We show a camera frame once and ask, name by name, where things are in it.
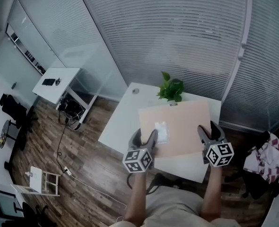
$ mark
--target green leaves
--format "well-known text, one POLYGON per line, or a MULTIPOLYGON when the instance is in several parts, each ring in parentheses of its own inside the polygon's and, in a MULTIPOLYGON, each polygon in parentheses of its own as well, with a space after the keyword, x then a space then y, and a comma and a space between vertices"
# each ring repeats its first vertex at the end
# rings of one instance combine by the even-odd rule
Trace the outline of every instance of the green leaves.
POLYGON ((170 80, 170 75, 167 72, 162 71, 162 74, 163 74, 163 78, 164 78, 165 81, 170 80))
POLYGON ((170 75, 162 72, 164 77, 164 84, 160 86, 160 91, 157 94, 159 99, 166 98, 168 101, 174 100, 176 102, 182 101, 182 92, 184 90, 183 81, 179 79, 170 80, 170 75))

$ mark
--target wooden board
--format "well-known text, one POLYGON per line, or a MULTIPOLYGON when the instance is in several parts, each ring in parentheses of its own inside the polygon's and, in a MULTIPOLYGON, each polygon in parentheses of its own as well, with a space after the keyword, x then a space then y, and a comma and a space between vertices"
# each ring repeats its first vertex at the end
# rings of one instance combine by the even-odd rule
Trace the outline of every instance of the wooden board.
POLYGON ((155 157, 173 157, 203 150, 197 133, 202 125, 211 132, 207 100, 180 102, 170 105, 139 109, 142 142, 158 130, 155 157))

